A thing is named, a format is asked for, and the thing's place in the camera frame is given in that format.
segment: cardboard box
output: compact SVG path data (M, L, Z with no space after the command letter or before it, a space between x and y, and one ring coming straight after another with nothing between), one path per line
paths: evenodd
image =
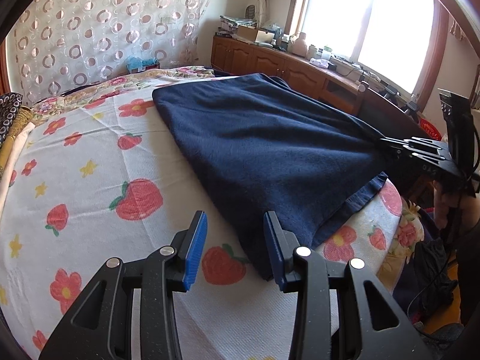
M272 43L273 37L275 36L273 32L266 32L247 26L238 26L237 35L252 42L265 43Z

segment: blue fabric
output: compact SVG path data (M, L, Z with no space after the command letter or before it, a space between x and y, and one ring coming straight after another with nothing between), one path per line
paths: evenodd
M252 74L183 83L155 90L153 100L265 279L264 212L275 210L285 230L315 248L385 182L375 177L386 166L374 145L380 132L282 81Z

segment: yellow star print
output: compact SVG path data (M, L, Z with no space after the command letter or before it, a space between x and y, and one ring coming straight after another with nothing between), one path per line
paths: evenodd
M10 253L10 257L14 258L18 258L18 251L22 248L22 244L20 242L18 242L18 234L15 235L15 238L13 239L13 241L10 241L10 243L8 244L10 246L10 249L11 249L11 253Z
M92 160L88 160L87 165L85 165L83 168L80 168L82 178L84 179L88 175L92 175L97 166L98 165L95 162L93 162Z
M2 286L0 286L0 303L5 306L8 304L7 291L5 291L5 288L3 288Z
M45 185L45 181L40 185L35 187L35 198L39 197L40 195L45 195L45 191L47 190L47 186Z
M103 117L103 112L97 112L96 114L93 114L92 117L95 120L100 120Z

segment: silver screw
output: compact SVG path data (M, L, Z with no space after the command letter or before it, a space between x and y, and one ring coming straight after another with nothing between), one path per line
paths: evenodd
M295 249L295 251L297 252L297 254L299 256L302 256L302 257L308 257L311 254L310 248L306 247L306 246L297 247L297 249Z
M116 268L120 265L120 260L116 257L113 257L106 262L106 265L108 268Z
M355 269L362 269L365 266L363 259L351 259L350 265Z
M175 249L173 249L171 246L164 246L160 249L160 254L162 256L170 256L173 253L175 253Z

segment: white bedsheet with strawberry print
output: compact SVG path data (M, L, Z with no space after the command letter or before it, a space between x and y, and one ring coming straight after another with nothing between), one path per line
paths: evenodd
M196 283L175 295L183 358L287 359L296 295L282 294L248 263L154 107L153 87L165 82L149 80L49 115L30 134L0 223L0 307L8 325L37 359L108 258L144 258L204 210L208 235ZM401 209L387 182L318 251L337 261L361 257L377 271ZM138 340L133 347L139 359Z

